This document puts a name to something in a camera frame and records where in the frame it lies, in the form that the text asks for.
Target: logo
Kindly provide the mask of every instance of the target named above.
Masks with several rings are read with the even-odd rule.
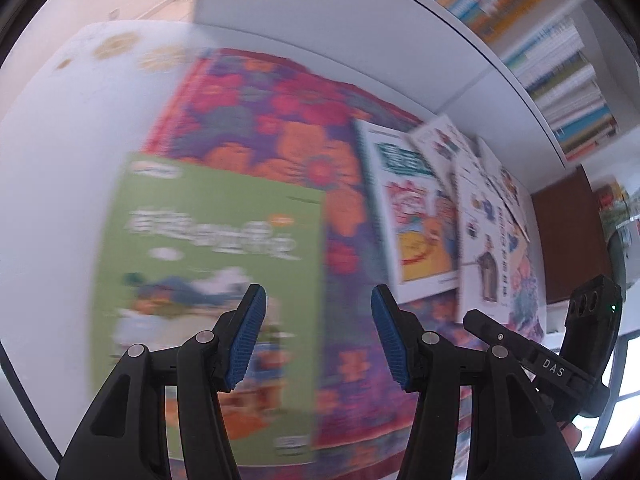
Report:
[[[129,168],[131,173],[143,174],[154,178],[179,178],[182,170],[168,164],[153,162],[152,160],[136,160]]]

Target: white wall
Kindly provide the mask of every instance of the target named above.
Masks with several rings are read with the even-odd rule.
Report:
[[[85,25],[104,22],[113,10],[132,20],[164,0],[48,0],[0,67],[0,120],[52,54]]]

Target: blue gripper pad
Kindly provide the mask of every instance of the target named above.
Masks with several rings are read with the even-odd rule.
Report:
[[[254,286],[257,289],[253,293],[253,297],[247,298]],[[243,304],[245,300],[249,300],[248,304]],[[242,314],[242,310],[245,310],[244,316],[229,348],[229,365],[225,375],[225,383],[230,390],[233,390],[236,384],[244,378],[249,359],[254,352],[255,342],[258,339],[258,332],[260,332],[264,321],[264,315],[267,311],[267,294],[262,286],[251,285],[247,289],[236,315]]]
[[[380,290],[381,287],[386,288],[386,285],[378,285],[371,291],[371,314],[373,315],[376,329],[378,329],[378,336],[385,351],[386,362],[389,365],[389,370],[391,370],[391,376],[405,390],[410,382],[406,347],[402,342],[400,332],[389,309],[396,309],[398,314],[400,311],[395,301],[394,304],[388,304],[385,301],[384,296],[390,296],[390,292],[386,288],[386,294],[383,295]]]

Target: human hand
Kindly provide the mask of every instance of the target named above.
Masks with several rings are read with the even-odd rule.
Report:
[[[561,433],[564,437],[564,441],[571,451],[574,451],[578,444],[580,444],[580,439],[582,438],[582,431],[575,427],[575,424],[570,422],[569,424],[565,422],[558,422],[558,427],[562,428]]]

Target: green book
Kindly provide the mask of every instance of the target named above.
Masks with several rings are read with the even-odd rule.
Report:
[[[179,346],[238,306],[249,283],[267,313],[247,374],[219,394],[239,465],[313,460],[324,192],[133,155],[104,229],[92,310],[97,391],[126,349]],[[170,455],[182,457],[175,388]]]

